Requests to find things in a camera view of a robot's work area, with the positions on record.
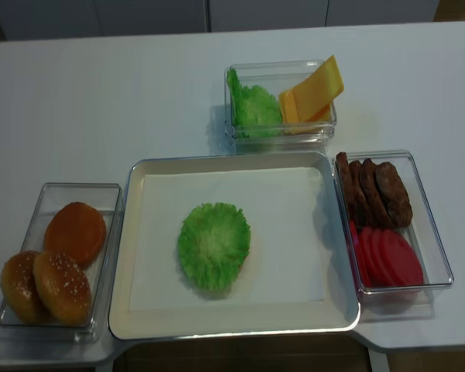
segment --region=cabinet door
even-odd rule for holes
[[[7,40],[100,36],[92,0],[0,0]]]
[[[330,0],[326,26],[431,22],[439,0]]]
[[[324,26],[328,0],[208,0],[216,31]]]
[[[205,0],[95,0],[104,35],[204,33]]]

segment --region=sesame seed bun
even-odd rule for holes
[[[8,260],[0,276],[0,288],[7,305],[26,324],[40,324],[50,319],[43,306],[33,276],[38,252],[21,252]]]
[[[85,269],[100,253],[106,233],[99,211],[85,203],[70,203],[46,228],[44,246],[45,250],[66,253]]]
[[[91,311],[88,279],[64,252],[42,252],[33,268],[36,289],[46,308],[66,326],[86,324]]]

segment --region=white table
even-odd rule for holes
[[[0,44],[0,271],[47,181],[118,182],[143,158],[223,153],[230,64],[337,56],[328,152],[410,150],[456,281],[431,319],[367,322],[378,350],[465,346],[465,23]],[[127,344],[0,342],[0,365],[97,364]]]

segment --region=clear plastic container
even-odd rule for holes
[[[363,284],[350,234],[350,217],[344,208],[344,197],[339,172],[334,161],[339,210],[343,217],[346,242],[349,247],[350,261],[352,262],[353,275],[360,302],[362,305],[381,307],[389,305],[431,304],[434,297],[441,290],[450,288],[453,285],[454,279],[412,155],[408,151],[382,151],[374,153],[348,153],[347,156],[349,162],[353,160],[363,162],[365,159],[370,158],[375,164],[389,161],[396,167],[407,189],[413,218],[409,227],[395,231],[399,232],[415,251],[422,265],[425,280],[423,285],[402,287],[368,288]]]
[[[231,68],[236,70],[241,85],[248,87],[259,85],[278,99],[281,92],[301,83],[323,63],[323,60],[302,60],[269,64],[235,64],[226,69],[224,76],[226,136],[235,153],[315,150],[317,146],[323,146],[334,136],[337,117],[332,103],[329,121],[303,122],[296,126],[276,124],[258,129],[248,128],[248,130],[236,128],[233,125],[234,110],[226,79],[228,71]],[[290,134],[296,129],[302,129],[304,132]]]
[[[0,308],[0,338],[28,341],[94,342],[107,324],[112,279],[106,272],[117,259],[124,205],[118,184],[45,184],[36,203],[21,252],[42,251],[43,237],[52,218],[71,202],[84,202],[97,209],[107,226],[107,236],[95,262],[85,271],[93,298],[91,314],[84,326],[70,327],[59,322],[25,325],[9,306]]]

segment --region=white tray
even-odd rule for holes
[[[197,205],[228,202],[251,226],[232,290],[210,298],[181,270]],[[320,153],[144,160],[129,177],[109,325],[120,339],[337,332],[360,316],[332,171]]]

